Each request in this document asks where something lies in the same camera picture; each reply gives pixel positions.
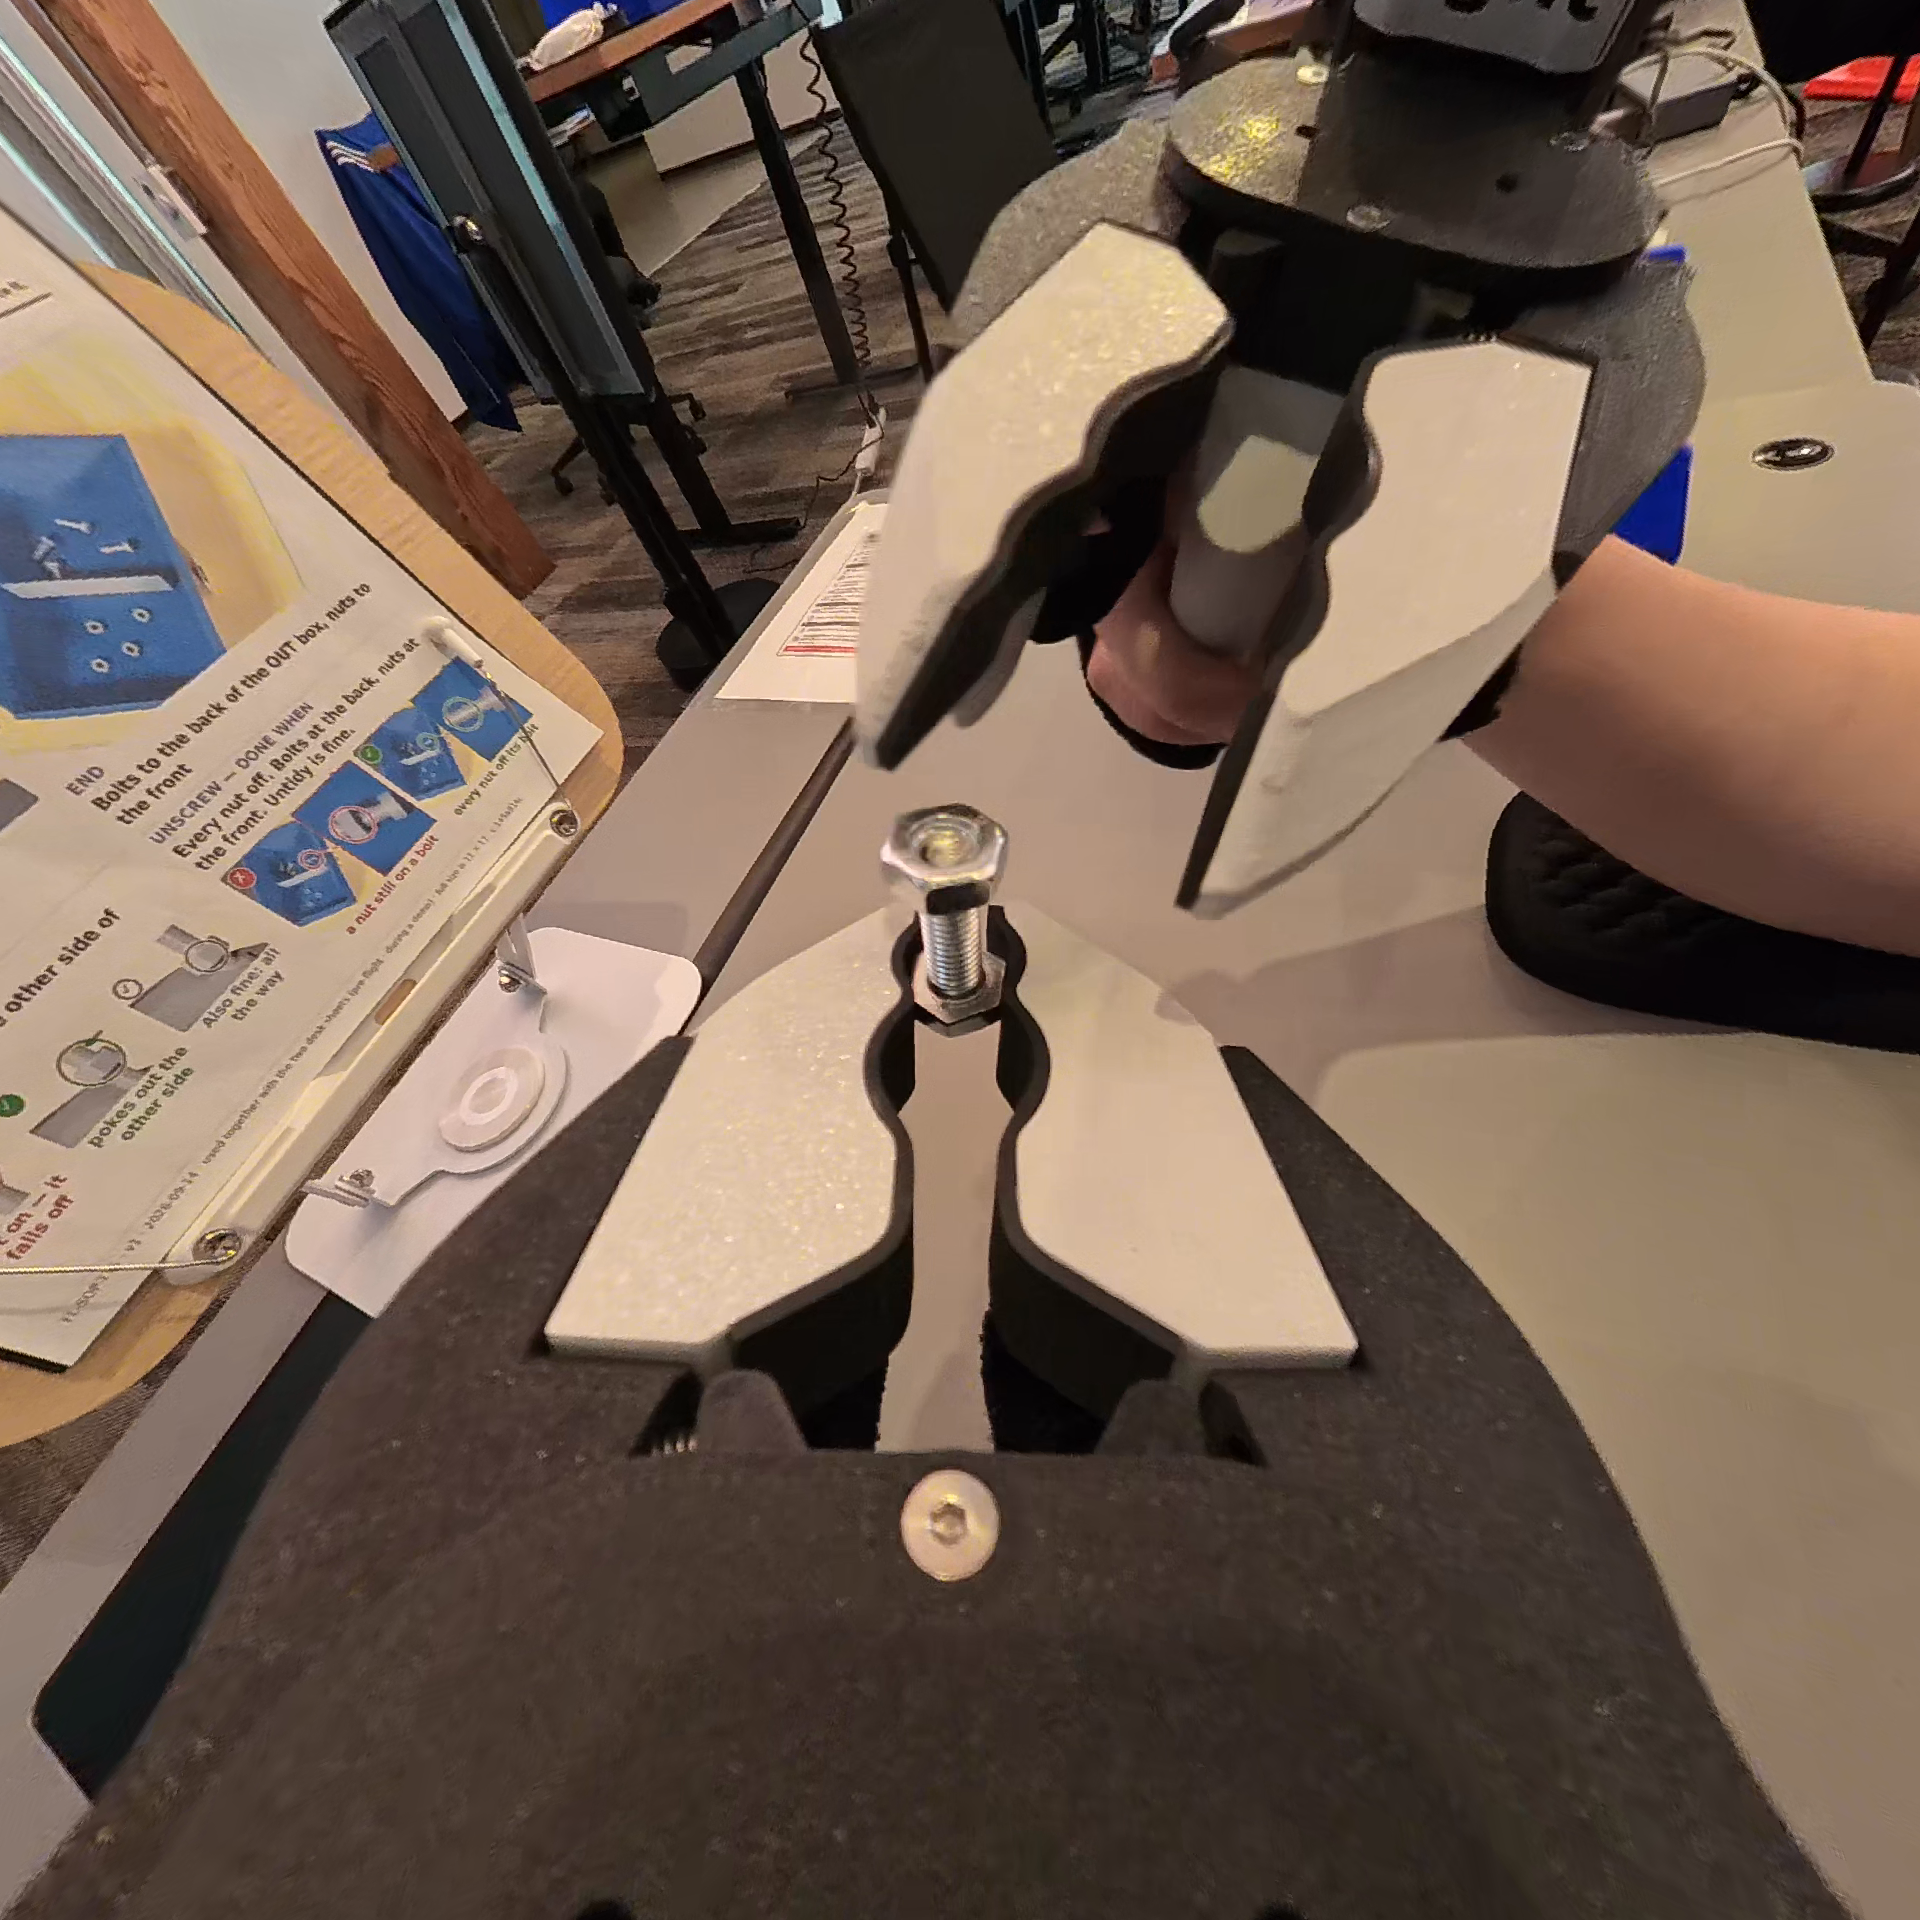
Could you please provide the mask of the black round stand base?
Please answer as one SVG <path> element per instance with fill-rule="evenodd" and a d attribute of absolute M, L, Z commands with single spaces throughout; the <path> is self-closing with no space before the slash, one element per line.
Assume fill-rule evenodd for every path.
<path fill-rule="evenodd" d="M 709 589 L 707 613 L 668 600 L 668 622 L 655 635 L 655 658 L 673 688 L 693 691 L 709 681 L 737 638 L 775 600 L 776 582 L 741 577 Z"/>

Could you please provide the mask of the silver hex nut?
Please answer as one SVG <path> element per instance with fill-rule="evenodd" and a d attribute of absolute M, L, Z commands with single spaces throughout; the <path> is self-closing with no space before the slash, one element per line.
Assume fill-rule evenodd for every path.
<path fill-rule="evenodd" d="M 893 821 L 880 871 L 917 909 L 951 914 L 991 899 L 1008 847 L 1008 831 L 977 807 L 917 807 Z"/>

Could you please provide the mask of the wooden document stand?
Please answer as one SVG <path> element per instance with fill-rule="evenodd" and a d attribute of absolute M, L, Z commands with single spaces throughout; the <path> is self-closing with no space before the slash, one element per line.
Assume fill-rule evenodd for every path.
<path fill-rule="evenodd" d="M 4 211 L 1 1441 L 118 1400 L 294 1219 L 380 1309 L 673 1034 L 523 914 L 608 694 L 237 331 Z"/>

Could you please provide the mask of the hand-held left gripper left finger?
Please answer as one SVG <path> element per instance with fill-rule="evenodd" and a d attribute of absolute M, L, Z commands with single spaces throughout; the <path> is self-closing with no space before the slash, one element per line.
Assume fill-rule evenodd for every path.
<path fill-rule="evenodd" d="M 873 1448 L 915 1293 L 919 942 L 889 909 L 704 1016 L 544 1321 L 551 1353 L 773 1378 Z"/>

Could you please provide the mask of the white paper sheet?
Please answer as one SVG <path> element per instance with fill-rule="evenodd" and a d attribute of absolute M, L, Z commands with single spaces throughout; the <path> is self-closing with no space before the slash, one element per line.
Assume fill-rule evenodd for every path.
<path fill-rule="evenodd" d="M 822 539 L 753 622 L 717 701 L 853 706 L 860 619 L 885 514 L 885 497 L 857 497 L 832 515 Z"/>

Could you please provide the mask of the wooden beam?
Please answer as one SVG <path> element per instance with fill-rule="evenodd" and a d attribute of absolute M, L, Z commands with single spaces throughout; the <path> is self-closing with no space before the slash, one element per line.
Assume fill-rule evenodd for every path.
<path fill-rule="evenodd" d="M 316 129 L 358 103 L 320 3 L 44 3 L 224 263 L 391 477 L 515 595 L 552 569 L 345 215 Z"/>

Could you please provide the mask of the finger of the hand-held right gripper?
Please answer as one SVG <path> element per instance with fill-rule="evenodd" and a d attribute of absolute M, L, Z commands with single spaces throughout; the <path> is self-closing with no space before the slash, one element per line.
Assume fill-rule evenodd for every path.
<path fill-rule="evenodd" d="M 1216 767 L 1180 906 L 1228 917 L 1337 847 L 1556 595 L 1593 370 L 1512 342 L 1382 351 L 1308 489 L 1261 691 Z"/>
<path fill-rule="evenodd" d="M 870 547 L 854 739 L 893 769 L 972 727 L 1021 649 L 1081 632 L 1158 539 L 1093 520 L 1197 440 L 1228 306 L 1169 242 L 1094 224 L 929 384 Z"/>

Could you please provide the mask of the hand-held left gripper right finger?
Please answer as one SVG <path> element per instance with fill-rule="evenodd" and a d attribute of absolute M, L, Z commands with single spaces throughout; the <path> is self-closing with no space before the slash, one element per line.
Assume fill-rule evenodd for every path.
<path fill-rule="evenodd" d="M 999 1453 L 1091 1453 L 1131 1390 L 1340 1378 L 1359 1339 L 1228 1051 L 1157 979 L 1015 903 L 980 1386 Z"/>

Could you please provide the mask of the person's right forearm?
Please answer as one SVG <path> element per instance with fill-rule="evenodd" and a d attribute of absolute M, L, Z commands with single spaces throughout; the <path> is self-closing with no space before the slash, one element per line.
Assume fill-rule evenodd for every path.
<path fill-rule="evenodd" d="M 1468 744 L 1608 855 L 1742 918 L 1917 955 L 1917 616 L 1607 536 Z"/>

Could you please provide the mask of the blue plastic bin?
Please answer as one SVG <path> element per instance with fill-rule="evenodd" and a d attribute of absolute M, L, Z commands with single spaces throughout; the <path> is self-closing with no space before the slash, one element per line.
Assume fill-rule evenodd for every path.
<path fill-rule="evenodd" d="M 1708 375 L 1692 278 L 1686 246 L 1660 231 L 1604 307 L 1590 312 L 1590 390 L 1564 514 L 1584 535 L 1558 535 L 1564 547 L 1589 552 L 1600 536 L 1600 509 L 1620 507 L 1607 527 L 1615 539 L 1665 565 L 1683 554 L 1692 426 Z"/>

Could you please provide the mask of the black metal rolling stand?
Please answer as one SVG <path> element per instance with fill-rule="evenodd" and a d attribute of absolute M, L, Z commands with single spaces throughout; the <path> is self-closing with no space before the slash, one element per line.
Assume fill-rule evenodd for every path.
<path fill-rule="evenodd" d="M 489 3 L 349 2 L 325 18 L 518 365 L 566 415 L 663 586 L 709 609 L 701 546 L 784 543 L 798 518 L 734 518 L 704 440 L 661 381 Z"/>

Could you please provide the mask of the black elbow rest pad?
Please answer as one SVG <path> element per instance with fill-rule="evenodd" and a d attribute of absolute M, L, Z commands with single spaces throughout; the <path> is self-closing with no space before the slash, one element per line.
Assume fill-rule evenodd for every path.
<path fill-rule="evenodd" d="M 1489 831 L 1484 917 L 1508 965 L 1595 1006 L 1917 1053 L 1916 957 L 1676 893 L 1525 794 Z"/>

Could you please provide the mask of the wooden standing desk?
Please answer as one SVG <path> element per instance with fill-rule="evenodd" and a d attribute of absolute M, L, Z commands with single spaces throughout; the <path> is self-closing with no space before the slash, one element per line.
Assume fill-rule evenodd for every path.
<path fill-rule="evenodd" d="M 877 355 L 868 337 L 843 179 L 854 153 L 832 144 L 843 119 L 812 41 L 825 10 L 684 2 L 645 15 L 613 3 L 597 41 L 551 63 L 518 58 L 551 127 L 589 111 L 605 153 L 645 146 L 661 176 L 756 153 L 829 363 L 828 375 L 787 379 L 789 400 L 875 392 L 929 367 L 915 281 L 903 291 L 910 351 Z"/>

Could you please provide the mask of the silver hex bolt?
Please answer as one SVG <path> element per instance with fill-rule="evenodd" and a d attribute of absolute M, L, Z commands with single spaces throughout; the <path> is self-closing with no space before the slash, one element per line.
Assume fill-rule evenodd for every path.
<path fill-rule="evenodd" d="M 919 1016 L 949 1034 L 967 1034 L 999 1016 L 1006 961 L 990 942 L 991 878 L 949 879 L 919 898 Z"/>

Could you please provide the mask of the blue garment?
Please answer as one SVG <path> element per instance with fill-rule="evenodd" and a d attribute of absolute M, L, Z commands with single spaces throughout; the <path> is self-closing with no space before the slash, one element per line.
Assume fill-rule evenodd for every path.
<path fill-rule="evenodd" d="M 368 113 L 347 127 L 323 127 L 316 139 L 397 310 L 436 353 L 463 414 L 493 430 L 521 431 L 515 409 L 523 384 L 518 359 L 383 126 Z"/>

